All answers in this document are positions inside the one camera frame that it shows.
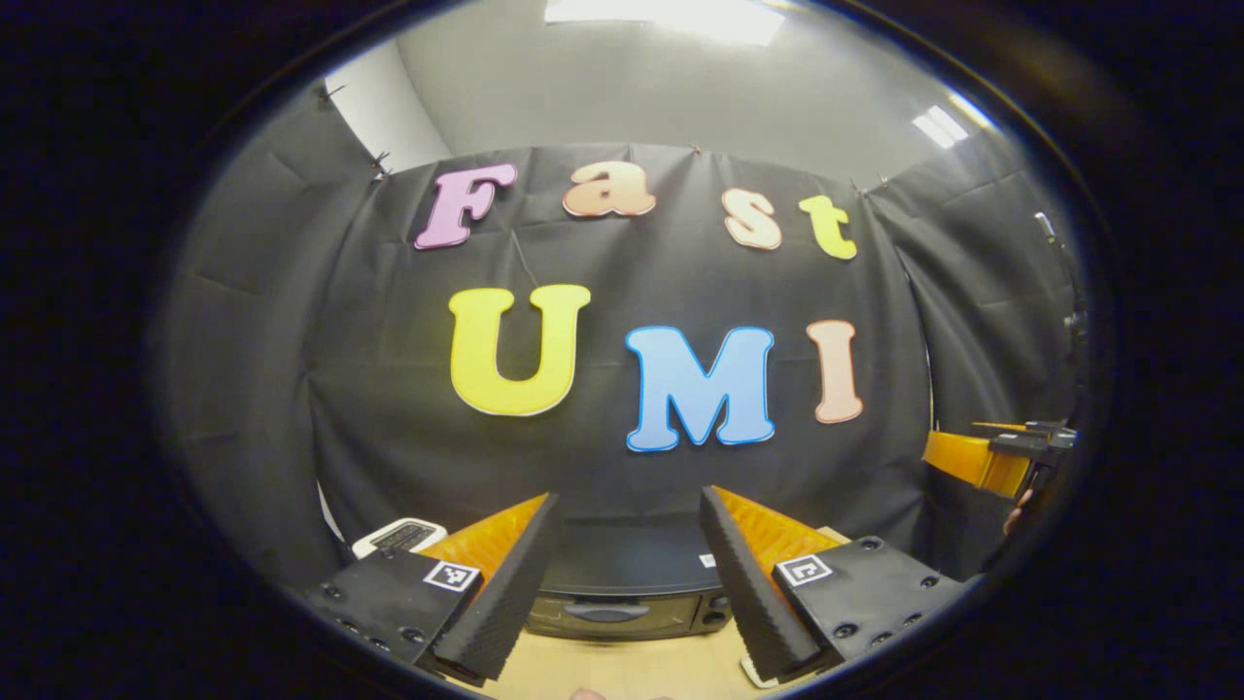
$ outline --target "black curtain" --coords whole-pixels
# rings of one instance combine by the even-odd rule
[[[573,219],[570,173],[598,160],[644,168],[657,206]],[[509,162],[466,242],[417,250],[437,175]],[[789,168],[690,148],[518,148],[372,182],[331,103],[311,91],[221,173],[178,266],[164,338],[169,407],[187,474],[239,550],[280,581],[340,566],[316,494],[347,541],[402,516],[450,530],[544,491],[571,521],[602,525],[689,513],[717,484],[810,525],[878,535],[950,576],[974,573],[1000,540],[1006,505],[942,477],[919,458],[926,431],[974,420],[1065,418],[1062,317],[1070,287],[1033,218],[1034,178],[985,137],[867,194]],[[734,242],[722,193],[776,208],[782,245]],[[799,201],[847,211],[850,261],[815,242]],[[499,369],[539,363],[539,285],[592,291],[581,310],[575,384],[529,419],[484,415],[449,383],[459,290],[515,295]],[[852,322],[865,412],[821,425],[814,321]],[[636,454],[638,363],[626,333],[672,325],[703,367],[738,326],[773,331],[766,443]],[[932,388],[929,377],[932,375]],[[931,417],[931,393],[933,414]]]
[[[320,511],[304,344],[371,157],[306,90],[221,168],[156,334],[180,469],[253,566],[309,586],[340,568]]]
[[[1037,177],[1034,163],[986,131],[868,195],[919,308],[939,430],[1066,420],[1074,410],[1066,321],[1077,272],[1062,251],[1074,250],[1074,226]],[[927,496],[922,558],[955,578],[974,574],[1000,545],[1010,504],[933,469]]]

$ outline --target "blue letter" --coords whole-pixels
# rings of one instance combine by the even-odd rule
[[[763,327],[736,327],[725,334],[705,377],[677,327],[632,329],[626,346],[639,357],[639,428],[627,436],[627,448],[657,453],[678,445],[678,434],[669,428],[671,404],[695,445],[708,440],[728,402],[718,440],[740,445],[773,438],[765,399],[765,359],[773,344],[774,334]]]

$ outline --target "yellow letter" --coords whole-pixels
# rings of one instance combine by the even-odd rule
[[[449,378],[458,397],[478,412],[496,417],[534,417],[552,409],[575,382],[575,328],[578,310],[592,293],[577,283],[550,283],[531,292],[544,313],[540,369],[531,379],[511,382],[496,372],[501,312],[514,305],[505,288],[466,288],[449,298],[454,341]]]
[[[842,260],[855,257],[855,242],[843,240],[842,229],[838,228],[838,224],[845,224],[848,220],[846,211],[835,206],[833,201],[824,194],[804,199],[799,203],[799,208],[811,214],[812,233],[816,234],[816,241],[821,245],[821,250]]]

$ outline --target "foam letter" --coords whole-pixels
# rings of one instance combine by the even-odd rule
[[[817,194],[799,203],[799,208],[812,216],[812,233],[816,234],[816,242],[830,255],[842,260],[855,257],[855,241],[842,237],[842,229],[838,224],[845,224],[847,213],[833,205],[833,201]]]
[[[634,163],[592,163],[571,173],[570,179],[580,184],[566,191],[561,205],[576,216],[600,216],[610,211],[637,216],[657,205],[657,198],[648,194],[648,175]]]
[[[773,250],[781,245],[781,229],[770,216],[774,205],[764,194],[748,191],[736,187],[722,194],[725,206],[725,230],[739,245]]]
[[[773,333],[763,327],[736,327],[726,333],[705,377],[677,327],[632,329],[626,346],[639,357],[639,428],[627,436],[627,448],[656,453],[678,445],[678,434],[669,428],[671,404],[695,445],[708,440],[726,403],[719,441],[740,445],[773,438],[765,398],[765,361],[773,344]]]
[[[414,237],[415,247],[442,247],[458,245],[466,240],[470,229],[464,226],[463,213],[470,210],[470,218],[476,221],[484,218],[493,205],[496,188],[514,184],[519,169],[510,163],[445,173],[437,178],[437,200],[432,204],[428,228]],[[474,190],[471,185],[480,183]]]
[[[846,321],[816,321],[807,336],[821,354],[821,405],[816,420],[822,424],[850,421],[863,413],[863,402],[855,395],[851,369],[851,338],[855,326]]]
[[[449,352],[454,392],[469,407],[495,417],[534,417],[552,409],[575,382],[575,328],[578,310],[592,293],[577,283],[550,283],[531,292],[544,313],[540,369],[531,379],[511,382],[496,372],[501,312],[514,305],[505,288],[466,288],[449,298],[455,316]]]

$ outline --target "ceiling light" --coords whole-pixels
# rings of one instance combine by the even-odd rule
[[[545,22],[636,21],[769,46],[785,20],[751,0],[549,0]]]
[[[963,127],[959,126],[959,122],[952,119],[950,114],[945,113],[945,109],[943,109],[942,107],[931,108],[928,111],[928,114],[929,118],[933,119],[933,122],[937,126],[942,127],[942,131],[950,134],[950,138],[954,138],[955,140],[963,140],[964,138],[968,138],[968,132],[963,131]]]
[[[991,128],[994,126],[994,122],[989,121],[989,117],[986,117],[984,113],[982,113],[982,111],[978,109],[975,107],[975,104],[973,104],[972,102],[968,102],[967,99],[964,99],[959,94],[955,94],[955,93],[952,92],[950,93],[950,102],[955,107],[958,107],[959,111],[963,112],[969,119],[972,119],[973,122],[975,122],[977,126],[979,126],[980,128]]]
[[[942,127],[937,126],[937,123],[933,119],[931,119],[928,114],[921,114],[916,117],[914,119],[912,119],[912,123],[919,127],[919,129],[924,132],[924,136],[932,138],[933,142],[940,145],[942,148],[949,148],[954,145],[954,137],[942,131]]]

